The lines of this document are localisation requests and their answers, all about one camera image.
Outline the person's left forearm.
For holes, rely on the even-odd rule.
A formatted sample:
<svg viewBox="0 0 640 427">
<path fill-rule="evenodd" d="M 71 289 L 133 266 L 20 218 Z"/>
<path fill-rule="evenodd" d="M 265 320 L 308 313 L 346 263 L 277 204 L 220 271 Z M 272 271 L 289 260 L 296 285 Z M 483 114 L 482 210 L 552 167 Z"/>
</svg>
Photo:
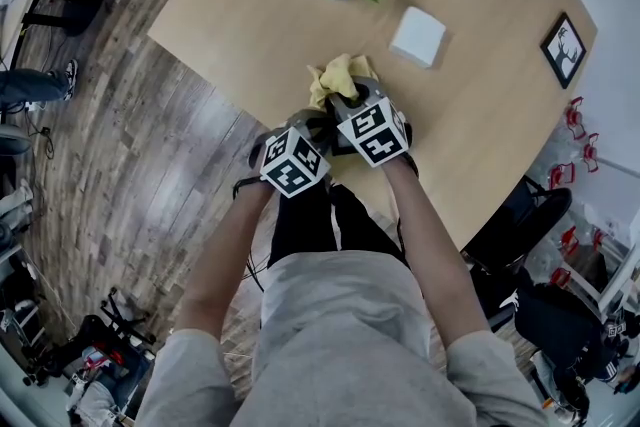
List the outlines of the person's left forearm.
<svg viewBox="0 0 640 427">
<path fill-rule="evenodd" d="M 221 337 L 260 217 L 272 194 L 273 189 L 264 183 L 240 189 L 189 273 L 174 325 L 176 332 L 195 329 Z"/>
</svg>

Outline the black wheeled chair base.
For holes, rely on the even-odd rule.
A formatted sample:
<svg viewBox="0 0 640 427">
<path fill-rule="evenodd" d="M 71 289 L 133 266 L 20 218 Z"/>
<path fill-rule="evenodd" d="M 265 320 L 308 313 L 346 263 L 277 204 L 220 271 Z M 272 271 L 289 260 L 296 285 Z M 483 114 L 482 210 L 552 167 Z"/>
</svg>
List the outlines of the black wheeled chair base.
<svg viewBox="0 0 640 427">
<path fill-rule="evenodd" d="M 149 312 L 134 307 L 130 308 L 127 299 L 118 301 L 119 290 L 112 286 L 105 299 L 100 302 L 100 311 L 110 321 L 110 327 L 114 328 L 117 335 L 127 339 L 131 344 L 135 341 L 154 345 L 156 336 L 147 328 L 151 318 Z"/>
</svg>

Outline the white tissue box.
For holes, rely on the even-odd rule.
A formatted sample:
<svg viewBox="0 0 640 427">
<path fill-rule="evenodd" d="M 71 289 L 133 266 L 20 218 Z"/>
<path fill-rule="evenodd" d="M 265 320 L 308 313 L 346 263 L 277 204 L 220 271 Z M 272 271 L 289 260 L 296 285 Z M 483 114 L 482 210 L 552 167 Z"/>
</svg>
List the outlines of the white tissue box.
<svg viewBox="0 0 640 427">
<path fill-rule="evenodd" d="M 394 33 L 389 50 L 422 69 L 431 68 L 446 26 L 421 9 L 408 7 Z"/>
</svg>

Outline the black floral print picture frame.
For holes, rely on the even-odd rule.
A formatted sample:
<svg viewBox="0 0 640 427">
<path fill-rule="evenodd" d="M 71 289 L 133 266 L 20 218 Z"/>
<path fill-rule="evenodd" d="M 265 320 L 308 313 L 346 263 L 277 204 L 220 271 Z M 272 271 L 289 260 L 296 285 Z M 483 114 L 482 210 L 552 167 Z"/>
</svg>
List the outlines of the black floral print picture frame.
<svg viewBox="0 0 640 427">
<path fill-rule="evenodd" d="M 334 132 L 331 139 L 330 149 L 333 156 L 344 156 L 358 153 L 358 150 L 340 130 L 336 130 Z"/>
</svg>

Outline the person's black trousers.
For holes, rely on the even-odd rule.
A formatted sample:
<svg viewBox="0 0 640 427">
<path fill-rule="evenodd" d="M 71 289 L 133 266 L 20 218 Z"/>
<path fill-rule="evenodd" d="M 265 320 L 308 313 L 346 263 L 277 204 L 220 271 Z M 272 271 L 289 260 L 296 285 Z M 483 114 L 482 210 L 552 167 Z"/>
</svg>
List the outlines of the person's black trousers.
<svg viewBox="0 0 640 427">
<path fill-rule="evenodd" d="M 269 266 L 296 253 L 338 250 L 389 254 L 407 263 L 403 250 L 345 186 L 320 182 L 292 198 L 280 198 Z"/>
</svg>

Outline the person's right forearm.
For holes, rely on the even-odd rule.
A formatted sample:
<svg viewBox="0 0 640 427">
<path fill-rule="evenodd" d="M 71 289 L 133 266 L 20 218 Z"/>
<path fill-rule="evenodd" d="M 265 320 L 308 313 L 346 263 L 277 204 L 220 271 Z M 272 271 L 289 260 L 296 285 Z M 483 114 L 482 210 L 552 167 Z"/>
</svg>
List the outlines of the person's right forearm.
<svg viewBox="0 0 640 427">
<path fill-rule="evenodd" d="M 444 346 L 489 324 L 464 260 L 419 178 L 403 159 L 383 165 L 396 202 L 406 259 Z"/>
</svg>

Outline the yellow wiping cloth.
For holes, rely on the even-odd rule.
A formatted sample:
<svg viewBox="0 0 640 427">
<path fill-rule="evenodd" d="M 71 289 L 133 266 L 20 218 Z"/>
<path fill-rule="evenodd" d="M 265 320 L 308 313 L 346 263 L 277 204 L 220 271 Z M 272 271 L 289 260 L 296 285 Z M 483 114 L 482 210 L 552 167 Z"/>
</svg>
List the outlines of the yellow wiping cloth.
<svg viewBox="0 0 640 427">
<path fill-rule="evenodd" d="M 348 99 L 355 99 L 357 90 L 354 77 L 378 79 L 377 74 L 365 55 L 352 57 L 341 54 L 330 61 L 323 70 L 308 66 L 312 76 L 309 107 L 325 111 L 325 101 L 331 94 L 337 93 Z"/>
</svg>

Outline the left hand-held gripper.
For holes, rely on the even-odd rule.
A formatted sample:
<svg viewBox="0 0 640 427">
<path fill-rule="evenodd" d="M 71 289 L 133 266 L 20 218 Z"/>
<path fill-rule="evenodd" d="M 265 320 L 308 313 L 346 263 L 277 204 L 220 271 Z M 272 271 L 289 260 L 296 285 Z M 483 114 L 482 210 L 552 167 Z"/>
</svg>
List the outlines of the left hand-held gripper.
<svg viewBox="0 0 640 427">
<path fill-rule="evenodd" d="M 249 155 L 249 166 L 286 198 L 319 183 L 329 172 L 325 156 L 332 149 L 331 116 L 305 108 L 275 129 L 261 134 Z"/>
</svg>

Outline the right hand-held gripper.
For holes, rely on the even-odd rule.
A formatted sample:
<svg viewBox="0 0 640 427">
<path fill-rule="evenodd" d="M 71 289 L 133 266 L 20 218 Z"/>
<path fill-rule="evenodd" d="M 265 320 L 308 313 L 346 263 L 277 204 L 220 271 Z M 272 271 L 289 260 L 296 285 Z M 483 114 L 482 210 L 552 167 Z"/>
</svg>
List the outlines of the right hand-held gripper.
<svg viewBox="0 0 640 427">
<path fill-rule="evenodd" d="M 326 99 L 326 110 L 334 116 L 336 130 L 375 168 L 409 150 L 412 130 L 377 79 L 355 76 L 354 85 L 357 99 L 332 93 Z"/>
</svg>

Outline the person's grey shirt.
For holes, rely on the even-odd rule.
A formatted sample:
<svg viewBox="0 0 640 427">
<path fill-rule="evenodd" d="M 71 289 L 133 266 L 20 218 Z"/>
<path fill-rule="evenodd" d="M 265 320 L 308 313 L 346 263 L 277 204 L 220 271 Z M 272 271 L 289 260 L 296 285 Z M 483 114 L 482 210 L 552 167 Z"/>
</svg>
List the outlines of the person's grey shirt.
<svg viewBox="0 0 640 427">
<path fill-rule="evenodd" d="M 431 320 L 394 257 L 299 253 L 263 297 L 252 388 L 234 395 L 220 342 L 175 331 L 159 351 L 136 427 L 547 427 L 512 347 L 489 331 L 429 361 Z"/>
</svg>

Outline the black mesh office chair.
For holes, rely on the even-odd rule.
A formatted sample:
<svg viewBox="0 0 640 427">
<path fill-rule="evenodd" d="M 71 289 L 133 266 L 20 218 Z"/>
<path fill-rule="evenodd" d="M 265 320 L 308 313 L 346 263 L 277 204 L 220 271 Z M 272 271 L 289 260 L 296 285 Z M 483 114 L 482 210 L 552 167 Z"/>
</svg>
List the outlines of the black mesh office chair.
<svg viewBox="0 0 640 427">
<path fill-rule="evenodd" d="M 573 293 L 536 284 L 526 270 L 516 275 L 514 323 L 517 332 L 541 350 L 560 371 L 585 379 L 601 375 L 616 352 L 604 341 L 604 327 Z"/>
</svg>

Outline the black deer print picture frame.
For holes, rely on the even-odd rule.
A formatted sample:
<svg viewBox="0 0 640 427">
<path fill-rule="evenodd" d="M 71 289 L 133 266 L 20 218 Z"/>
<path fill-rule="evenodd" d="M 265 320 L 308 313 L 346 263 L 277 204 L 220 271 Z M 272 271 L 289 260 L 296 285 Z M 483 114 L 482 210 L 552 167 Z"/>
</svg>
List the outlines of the black deer print picture frame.
<svg viewBox="0 0 640 427">
<path fill-rule="evenodd" d="M 562 12 L 539 46 L 562 89 L 576 75 L 587 50 L 566 12 Z"/>
</svg>

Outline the black folding chair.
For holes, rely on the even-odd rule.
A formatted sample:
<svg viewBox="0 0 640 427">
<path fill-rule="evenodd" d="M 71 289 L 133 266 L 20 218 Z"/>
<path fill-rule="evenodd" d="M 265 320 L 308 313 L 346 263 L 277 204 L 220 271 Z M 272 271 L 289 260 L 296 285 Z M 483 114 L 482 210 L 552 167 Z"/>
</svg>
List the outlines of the black folding chair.
<svg viewBox="0 0 640 427">
<path fill-rule="evenodd" d="M 572 200 L 569 188 L 546 190 L 523 176 L 463 255 L 489 274 L 513 268 L 559 223 Z"/>
</svg>

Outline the pile of clear plastic bottles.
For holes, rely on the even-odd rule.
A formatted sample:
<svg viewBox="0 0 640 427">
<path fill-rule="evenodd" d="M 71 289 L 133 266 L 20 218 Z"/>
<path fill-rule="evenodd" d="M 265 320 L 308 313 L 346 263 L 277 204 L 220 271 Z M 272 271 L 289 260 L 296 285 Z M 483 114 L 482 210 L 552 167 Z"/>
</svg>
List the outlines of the pile of clear plastic bottles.
<svg viewBox="0 0 640 427">
<path fill-rule="evenodd" d="M 599 155 L 599 134 L 577 96 L 527 171 L 545 189 L 571 195 L 571 205 L 547 236 L 561 269 L 601 299 L 625 271 L 640 237 L 640 173 Z"/>
</svg>

